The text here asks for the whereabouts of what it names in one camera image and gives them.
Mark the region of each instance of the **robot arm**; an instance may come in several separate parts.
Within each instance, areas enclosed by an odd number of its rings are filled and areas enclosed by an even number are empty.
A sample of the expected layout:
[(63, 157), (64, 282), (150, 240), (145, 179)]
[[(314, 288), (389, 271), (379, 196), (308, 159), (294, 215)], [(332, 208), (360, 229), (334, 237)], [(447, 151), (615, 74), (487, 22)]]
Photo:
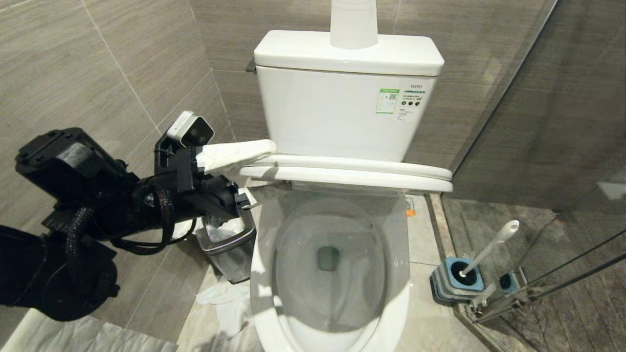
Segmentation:
[[(241, 217), (245, 229), (212, 244), (227, 251), (255, 226), (246, 192), (218, 172), (275, 152), (272, 141), (205, 145), (213, 130), (185, 111), (155, 145), (154, 176), (126, 171), (80, 128), (53, 130), (19, 150), (16, 171), (52, 195), (57, 203), (43, 221), (50, 232), (35, 236), (0, 226), (0, 304), (32, 307), (49, 317), (74, 320), (115, 297), (116, 252), (156, 254), (172, 240), (177, 222), (209, 217), (222, 224)], [(160, 242), (124, 237), (163, 229)]]

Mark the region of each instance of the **white toilet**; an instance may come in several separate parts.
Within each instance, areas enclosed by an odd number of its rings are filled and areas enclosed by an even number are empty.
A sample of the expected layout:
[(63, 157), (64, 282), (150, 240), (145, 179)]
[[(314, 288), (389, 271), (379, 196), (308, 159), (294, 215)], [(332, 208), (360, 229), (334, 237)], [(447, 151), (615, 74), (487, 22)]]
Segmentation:
[(278, 153), (240, 173), (293, 185), (257, 224), (250, 294), (261, 343), (392, 352), (409, 304), (403, 195), (452, 191), (449, 170), (401, 162), (443, 59), (426, 37), (379, 35), (348, 50), (304, 31), (269, 32), (254, 57)]

